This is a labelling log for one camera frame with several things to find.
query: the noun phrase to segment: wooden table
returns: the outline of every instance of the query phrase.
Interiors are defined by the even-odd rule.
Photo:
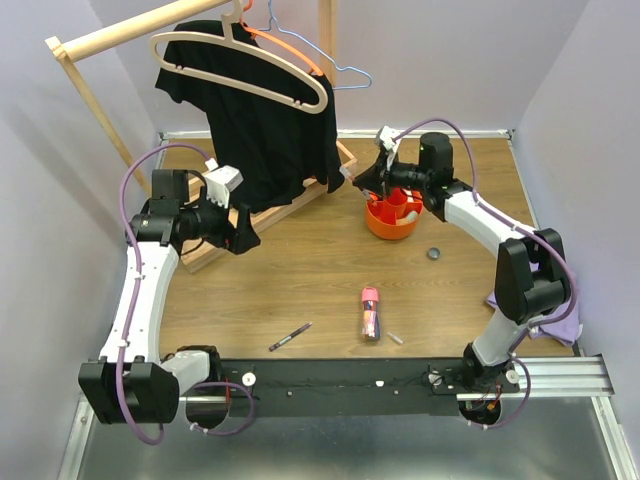
[[[210,140],[181,140],[212,150]],[[373,162],[371,139],[345,139],[359,168]],[[483,197],[530,223],[505,139],[474,139]],[[417,162],[417,139],[402,142],[400,158]],[[456,175],[471,183],[469,161],[454,140]],[[197,154],[169,150],[166,168],[199,168]],[[167,296],[160,348],[215,345],[223,357],[459,356],[480,334],[492,309],[495,260],[458,228],[422,215],[407,239],[375,237],[364,223],[364,198],[349,184],[323,195],[261,234],[262,245],[244,255],[224,255],[190,274],[178,267]],[[438,247],[439,260],[427,259]],[[380,292],[383,337],[360,339],[362,288]],[[313,326],[286,346],[268,346],[306,322]],[[392,332],[404,340],[395,344]],[[571,355],[551,339],[527,340],[521,355]]]

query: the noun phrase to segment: gray wall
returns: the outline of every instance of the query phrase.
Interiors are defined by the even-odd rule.
[[[79,388],[115,312],[124,163],[44,43],[100,23],[86,0],[3,6],[0,29],[0,478],[57,478]],[[114,52],[79,69],[134,154],[155,128]],[[133,187],[129,206],[139,206]]]
[[[90,0],[100,20],[114,23],[165,0]],[[266,0],[246,15],[267,24]],[[553,64],[587,0],[345,0],[338,5],[339,64],[368,70],[368,90],[337,93],[338,126],[378,129],[445,116],[463,128],[513,128]],[[274,0],[282,25],[317,41],[314,0]],[[223,6],[201,18],[219,19]],[[297,39],[285,40],[305,53]],[[262,41],[272,51],[281,51]],[[202,113],[174,105],[153,88],[157,65],[148,37],[117,49],[156,127],[207,130]],[[351,73],[339,83],[360,81]]]
[[[515,136],[542,226],[557,227],[578,274],[583,342],[602,352],[640,458],[637,129],[640,3],[592,0]]]

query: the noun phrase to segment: blue hanger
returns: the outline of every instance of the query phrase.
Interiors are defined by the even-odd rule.
[[[369,75],[364,70],[360,70],[359,68],[356,68],[356,67],[343,67],[343,68],[340,68],[336,64],[336,62],[335,62],[335,60],[333,58],[331,58],[329,55],[324,53],[322,50],[320,50],[318,47],[316,47],[313,43],[311,43],[309,40],[304,38],[302,35],[299,35],[296,32],[292,32],[290,30],[285,30],[285,29],[281,28],[280,24],[278,23],[278,19],[276,18],[275,14],[273,13],[273,5],[272,5],[273,0],[268,0],[267,3],[269,5],[269,28],[260,28],[259,30],[261,32],[269,32],[269,31],[271,31],[272,24],[275,24],[276,29],[279,32],[286,33],[287,35],[293,35],[294,37],[299,38],[304,43],[309,45],[311,48],[316,50],[320,55],[323,55],[324,57],[326,57],[327,60],[329,60],[333,64],[333,66],[335,67],[335,69],[337,71],[345,72],[347,70],[352,70],[354,72],[360,73],[361,75],[364,75],[365,77],[367,77],[369,79],[369,82],[366,85],[350,85],[350,86],[346,86],[346,87],[333,87],[334,90],[356,90],[358,88],[369,88],[371,86],[371,84],[373,83],[373,78],[371,78],[371,75]]]

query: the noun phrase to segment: pen cap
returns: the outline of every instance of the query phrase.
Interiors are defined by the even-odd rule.
[[[373,287],[365,287],[362,289],[362,301],[363,302],[378,302],[379,300],[378,290]]]

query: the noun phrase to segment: purple cloth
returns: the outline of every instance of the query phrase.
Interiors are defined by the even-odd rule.
[[[492,293],[487,298],[487,303],[493,308],[497,308],[496,295]],[[560,315],[567,309],[567,303],[560,305],[551,316],[555,317]],[[538,337],[551,337],[558,340],[560,343],[566,346],[573,345],[582,333],[582,325],[580,324],[580,315],[578,311],[578,304],[576,304],[573,312],[564,320],[556,323],[550,323],[549,325],[542,325],[534,328],[529,336],[531,338]]]

